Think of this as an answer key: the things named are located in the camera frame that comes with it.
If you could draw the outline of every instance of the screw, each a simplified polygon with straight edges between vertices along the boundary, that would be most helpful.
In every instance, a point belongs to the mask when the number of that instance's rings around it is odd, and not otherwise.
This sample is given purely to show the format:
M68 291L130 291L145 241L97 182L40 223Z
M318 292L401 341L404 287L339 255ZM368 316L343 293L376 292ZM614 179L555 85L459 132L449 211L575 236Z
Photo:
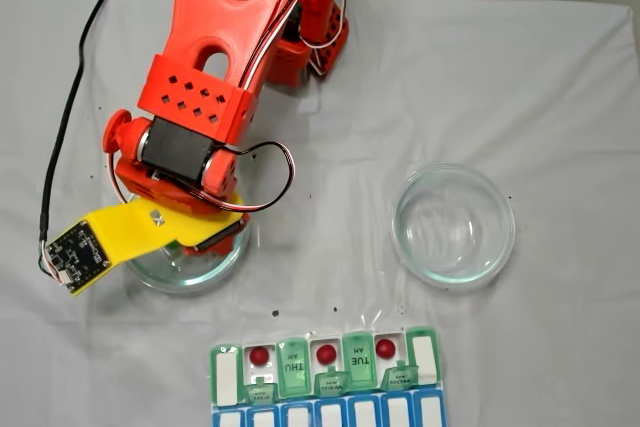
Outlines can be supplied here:
M160 227L162 224L164 224L164 218L162 217L160 211L153 210L149 215L151 215L151 219L153 220L153 223L156 224L156 227Z

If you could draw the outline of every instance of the red ball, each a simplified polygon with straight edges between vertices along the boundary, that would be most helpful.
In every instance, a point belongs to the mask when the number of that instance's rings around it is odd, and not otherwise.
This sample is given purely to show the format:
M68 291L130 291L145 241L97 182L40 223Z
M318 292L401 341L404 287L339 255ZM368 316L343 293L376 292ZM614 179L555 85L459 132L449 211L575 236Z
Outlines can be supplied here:
M254 347L249 354L249 360L253 365L261 367L269 362L269 351L264 347Z
M320 362L322 365L332 363L334 360L336 360L337 356L338 354L336 353L335 347L329 344L323 345L316 352L316 359L318 359L318 362Z
M376 344L376 354L383 359L390 359L396 354L396 346L389 339L380 339Z

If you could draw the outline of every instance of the orange robotic arm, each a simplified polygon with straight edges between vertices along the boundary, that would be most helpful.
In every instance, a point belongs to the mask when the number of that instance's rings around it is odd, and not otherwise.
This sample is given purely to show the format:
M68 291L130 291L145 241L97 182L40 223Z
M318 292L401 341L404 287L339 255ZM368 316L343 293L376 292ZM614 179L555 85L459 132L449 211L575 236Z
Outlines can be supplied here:
M226 202L239 153L229 146L242 142L265 80L298 84L310 45L334 39L317 51L320 67L330 69L348 31L340 15L334 0L175 0L165 50L138 101L153 118L121 110L104 133L104 151L121 154L117 176L132 193L190 215L272 205ZM216 53L228 58L223 79L202 71Z

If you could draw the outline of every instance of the black circuit board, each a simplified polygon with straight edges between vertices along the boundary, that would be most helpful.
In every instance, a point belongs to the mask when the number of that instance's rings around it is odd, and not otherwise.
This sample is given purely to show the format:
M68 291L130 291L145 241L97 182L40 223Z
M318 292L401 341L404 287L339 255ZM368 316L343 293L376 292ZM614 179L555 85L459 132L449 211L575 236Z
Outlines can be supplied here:
M47 253L56 270L66 272L74 293L111 267L111 262L87 221L83 220L51 242Z

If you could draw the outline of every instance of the table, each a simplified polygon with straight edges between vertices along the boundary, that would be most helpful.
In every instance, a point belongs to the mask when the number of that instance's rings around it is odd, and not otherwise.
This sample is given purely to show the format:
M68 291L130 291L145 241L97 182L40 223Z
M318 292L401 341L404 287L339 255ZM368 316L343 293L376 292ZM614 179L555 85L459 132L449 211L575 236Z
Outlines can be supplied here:
M208 425L216 343L424 324L440 332L452 426L636 423L640 77L628 9L350 0L350 38L329 79L263 91L247 142L285 142L298 176L255 216L233 277L181 298L121 268L71 298L38 271L37 219L95 1L0 0L7 425ZM171 6L108 0L98 17L51 236L116 201L100 135L113 111L135 105ZM269 175L272 161L260 164L258 191L283 180ZM482 291L434 290L393 256L393 200L433 162L484 172L512 203L515 251Z

